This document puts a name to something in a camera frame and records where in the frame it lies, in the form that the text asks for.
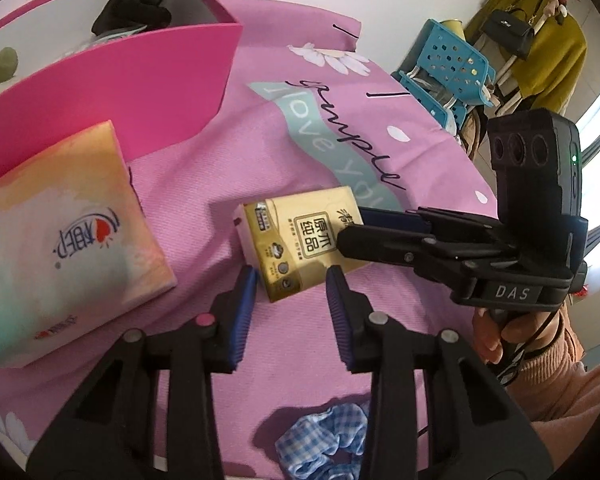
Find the pink sleeved right forearm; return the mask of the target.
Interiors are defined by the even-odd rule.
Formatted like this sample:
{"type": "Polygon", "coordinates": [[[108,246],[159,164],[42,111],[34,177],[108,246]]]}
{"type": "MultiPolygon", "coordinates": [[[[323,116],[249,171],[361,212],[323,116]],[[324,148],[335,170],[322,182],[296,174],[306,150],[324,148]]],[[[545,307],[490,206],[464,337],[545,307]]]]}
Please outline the pink sleeved right forearm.
{"type": "Polygon", "coordinates": [[[547,448],[562,466],[600,414],[600,365],[587,370],[577,359],[569,318],[561,316],[552,343],[524,361],[507,387],[547,448]]]}

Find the right hand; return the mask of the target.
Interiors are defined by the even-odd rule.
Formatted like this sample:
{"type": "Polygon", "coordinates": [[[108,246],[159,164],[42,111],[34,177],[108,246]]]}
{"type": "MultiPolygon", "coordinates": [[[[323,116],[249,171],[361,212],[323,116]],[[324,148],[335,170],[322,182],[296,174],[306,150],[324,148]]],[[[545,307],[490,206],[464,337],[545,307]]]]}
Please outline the right hand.
{"type": "Polygon", "coordinates": [[[547,347],[558,332],[559,322],[558,313],[531,312],[499,328],[488,310],[477,309],[472,318],[474,349],[483,363],[498,364],[503,357],[503,344],[506,342],[528,342],[529,351],[547,347]]]}

